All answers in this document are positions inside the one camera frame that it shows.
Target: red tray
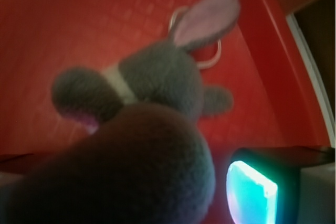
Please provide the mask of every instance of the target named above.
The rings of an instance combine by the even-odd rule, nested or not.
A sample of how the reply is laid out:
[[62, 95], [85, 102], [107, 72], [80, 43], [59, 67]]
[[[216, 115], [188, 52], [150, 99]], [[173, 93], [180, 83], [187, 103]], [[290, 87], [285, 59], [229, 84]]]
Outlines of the red tray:
[[[59, 151], [84, 137], [80, 125], [54, 110], [54, 77], [74, 65], [103, 69], [165, 37], [172, 12], [195, 1], [0, 0], [0, 154]], [[202, 71], [205, 82], [228, 87], [235, 99], [231, 112], [198, 123], [217, 171], [216, 196], [204, 223], [231, 222], [225, 175], [234, 149], [329, 145], [277, 1], [240, 2], [238, 25], [222, 40], [222, 58]], [[202, 57], [213, 50], [202, 50]]]

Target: bunny head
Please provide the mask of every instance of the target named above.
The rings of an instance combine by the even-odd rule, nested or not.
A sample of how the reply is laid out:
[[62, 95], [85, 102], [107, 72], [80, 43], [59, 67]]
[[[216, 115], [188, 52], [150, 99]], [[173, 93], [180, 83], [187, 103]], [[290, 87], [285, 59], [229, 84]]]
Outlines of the bunny head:
[[164, 104], [196, 121], [229, 110], [231, 93], [204, 86], [189, 51], [222, 38], [236, 25], [239, 0], [201, 0], [181, 15], [166, 39], [99, 73], [77, 67], [59, 75], [52, 101], [60, 114], [100, 125], [124, 106], [139, 101]]

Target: stuffed animal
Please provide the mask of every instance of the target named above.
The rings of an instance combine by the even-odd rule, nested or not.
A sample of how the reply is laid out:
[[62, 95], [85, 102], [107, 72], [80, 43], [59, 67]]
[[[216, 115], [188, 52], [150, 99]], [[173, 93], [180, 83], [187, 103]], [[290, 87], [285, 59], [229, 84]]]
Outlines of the stuffed animal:
[[215, 190], [206, 141], [181, 113], [125, 106], [14, 187], [8, 223], [199, 223]]
[[125, 105], [139, 101], [170, 106], [196, 121], [229, 110], [231, 93], [203, 85], [188, 54], [220, 39], [235, 26], [239, 0], [201, 0], [177, 19], [167, 39], [121, 60], [102, 73], [75, 67], [52, 87], [57, 111], [86, 126], [98, 127]]

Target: keychain ring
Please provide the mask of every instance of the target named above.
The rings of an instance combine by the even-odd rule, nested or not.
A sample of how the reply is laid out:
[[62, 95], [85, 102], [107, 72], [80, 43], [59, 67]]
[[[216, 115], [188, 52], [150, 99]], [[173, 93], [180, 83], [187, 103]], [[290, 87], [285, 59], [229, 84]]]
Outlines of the keychain ring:
[[[185, 12], [186, 10], [188, 10], [188, 7], [187, 6], [182, 6], [182, 7], [179, 7], [178, 9], [176, 9], [169, 21], [169, 27], [168, 27], [168, 31], [171, 30], [172, 26], [174, 25], [175, 21], [176, 21], [176, 18], [177, 16], [180, 14], [180, 13], [183, 13]], [[216, 54], [210, 59], [210, 60], [205, 60], [205, 61], [199, 61], [197, 62], [197, 67], [198, 69], [207, 69], [207, 68], [211, 68], [213, 67], [214, 65], [216, 65], [216, 63], [219, 61], [219, 59], [221, 58], [221, 54], [222, 54], [222, 43], [221, 43], [221, 40], [219, 39], [217, 41], [217, 51], [216, 51]]]

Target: bunny ear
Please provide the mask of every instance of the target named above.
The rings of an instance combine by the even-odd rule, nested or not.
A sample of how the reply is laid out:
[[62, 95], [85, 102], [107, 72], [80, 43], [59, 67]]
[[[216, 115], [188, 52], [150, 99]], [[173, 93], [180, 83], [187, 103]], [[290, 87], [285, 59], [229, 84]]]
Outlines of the bunny ear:
[[175, 23], [170, 39], [186, 51], [213, 43], [231, 31], [239, 11], [239, 0], [201, 0]]

